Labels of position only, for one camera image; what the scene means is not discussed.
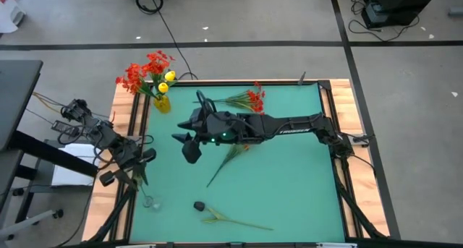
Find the yellow tulip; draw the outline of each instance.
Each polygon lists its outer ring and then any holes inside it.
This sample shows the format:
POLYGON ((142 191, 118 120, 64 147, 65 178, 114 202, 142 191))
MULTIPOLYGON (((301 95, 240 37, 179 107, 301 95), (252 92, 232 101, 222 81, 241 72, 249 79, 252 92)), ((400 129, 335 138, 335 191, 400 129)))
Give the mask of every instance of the yellow tulip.
POLYGON ((175 80, 175 71, 170 71, 167 72, 166 75, 164 75, 164 78, 168 81, 174 81, 175 80))
POLYGON ((169 90, 169 86, 165 82, 162 82, 158 85, 158 90, 161 93, 167 93, 167 91, 169 90))

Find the vase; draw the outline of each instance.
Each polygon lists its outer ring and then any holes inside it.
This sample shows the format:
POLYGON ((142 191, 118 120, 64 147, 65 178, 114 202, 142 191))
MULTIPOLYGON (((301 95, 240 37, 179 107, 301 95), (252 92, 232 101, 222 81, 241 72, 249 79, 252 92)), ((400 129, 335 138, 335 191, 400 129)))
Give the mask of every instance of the vase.
POLYGON ((167 95, 162 95, 161 98, 155 97, 153 103, 162 114, 168 114, 171 111, 171 102, 167 95))

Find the gray floor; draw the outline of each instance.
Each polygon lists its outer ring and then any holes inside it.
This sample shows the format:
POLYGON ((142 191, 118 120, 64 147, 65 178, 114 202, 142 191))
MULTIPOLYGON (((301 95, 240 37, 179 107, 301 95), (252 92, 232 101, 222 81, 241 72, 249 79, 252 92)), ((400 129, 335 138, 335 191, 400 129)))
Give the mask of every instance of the gray floor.
MULTIPOLYGON (((446 11, 462 0, 433 0, 421 22, 399 40, 461 40, 463 19, 446 11)), ((339 0, 344 22, 353 18, 350 0, 339 0)), ((158 15, 138 11, 133 0, 24 0, 28 13, 21 28, 0 44, 170 43, 158 15)), ((171 0, 162 9, 181 42, 253 40, 340 41, 330 0, 171 0)), ((394 35, 391 28, 381 35, 394 35)), ((374 41, 348 32, 350 40, 374 41)), ((389 190, 403 239, 463 243, 462 180, 458 173, 463 128, 462 47, 353 48, 361 83, 378 138, 389 190)), ((36 90, 61 102, 85 98, 92 110, 108 114, 114 78, 131 62, 143 62, 149 49, 0 51, 0 59, 41 59, 36 90)), ((165 50, 186 66, 174 49, 165 50)), ((349 78, 343 48, 261 47, 182 49, 201 78, 349 78)), ((47 119, 58 119, 37 101, 28 106, 47 119)), ((56 134, 26 113, 20 129, 39 139, 56 134)), ((33 165, 34 160, 25 161, 33 165)), ((16 181, 22 186, 23 181, 16 181)), ((20 234, 9 247, 50 247, 72 234, 87 192, 42 195, 30 215, 63 208, 65 217, 20 234)), ((9 222, 20 198, 14 198, 9 222)), ((72 243, 80 239, 78 234, 72 243)))

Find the table leg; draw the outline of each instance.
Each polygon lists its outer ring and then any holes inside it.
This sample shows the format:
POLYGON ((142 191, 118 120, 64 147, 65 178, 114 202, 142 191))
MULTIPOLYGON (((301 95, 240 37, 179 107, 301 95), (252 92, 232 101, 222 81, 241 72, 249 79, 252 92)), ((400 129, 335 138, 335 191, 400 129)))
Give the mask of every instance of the table leg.
POLYGON ((16 175, 22 179, 34 180, 37 170, 27 166, 19 165, 16 170, 16 175))
POLYGON ((42 158, 57 166, 67 168, 87 176, 95 177, 98 172, 97 166, 41 142, 40 140, 20 131, 14 132, 9 147, 19 148, 27 154, 33 155, 37 158, 42 158))

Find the wooden table frame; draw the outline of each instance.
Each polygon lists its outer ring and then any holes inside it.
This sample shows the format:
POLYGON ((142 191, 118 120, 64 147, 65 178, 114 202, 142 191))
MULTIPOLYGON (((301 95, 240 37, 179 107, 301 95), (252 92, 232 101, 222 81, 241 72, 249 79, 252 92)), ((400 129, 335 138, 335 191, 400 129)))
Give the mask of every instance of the wooden table frame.
MULTIPOLYGON (((176 86, 230 86, 230 85, 252 85, 255 80, 199 80, 199 81, 181 81, 176 86)), ((296 85, 297 80, 258 80, 262 85, 296 85)), ((335 80, 305 80, 304 85, 319 84, 320 98, 322 100, 323 112, 326 116, 331 117, 334 126, 340 132, 350 134, 362 134, 363 129, 360 118, 357 112, 357 105, 355 104, 354 96, 349 80, 335 79, 335 80)), ((147 120, 150 110, 150 99, 144 95, 130 95, 118 86, 114 96, 113 106, 111 112, 115 113, 114 130, 122 135, 142 135, 146 130, 147 120)), ((368 147, 354 145, 355 155, 370 162, 370 155, 368 147)), ((336 167, 341 182, 345 186, 348 193, 357 205, 367 216, 369 221, 382 233, 389 235, 396 233, 393 237, 398 237, 398 228, 395 224, 395 218, 386 220, 392 215, 385 214, 384 211, 392 210, 392 208, 385 209, 381 202, 384 195, 380 196, 378 182, 375 179, 375 174, 371 167, 364 164, 362 161, 357 160, 355 157, 350 157, 346 161, 336 159, 336 167)), ((114 171, 115 165, 107 168, 114 171)), ((377 175, 383 175, 383 170, 376 169, 377 175)), ((88 210, 88 219, 85 222, 85 229, 82 240, 89 239, 98 228, 103 224, 107 215, 113 209, 117 200, 122 196, 125 186, 114 182, 108 187, 101 186, 97 181, 92 193, 92 200, 88 210)), ((365 237, 366 234, 363 227, 360 225, 349 206, 342 198, 340 200, 340 210, 343 218, 343 227, 346 237, 365 237)), ((133 207, 135 199, 132 198, 119 216, 119 223, 110 231, 106 237, 108 240, 128 239, 131 230, 133 207)))

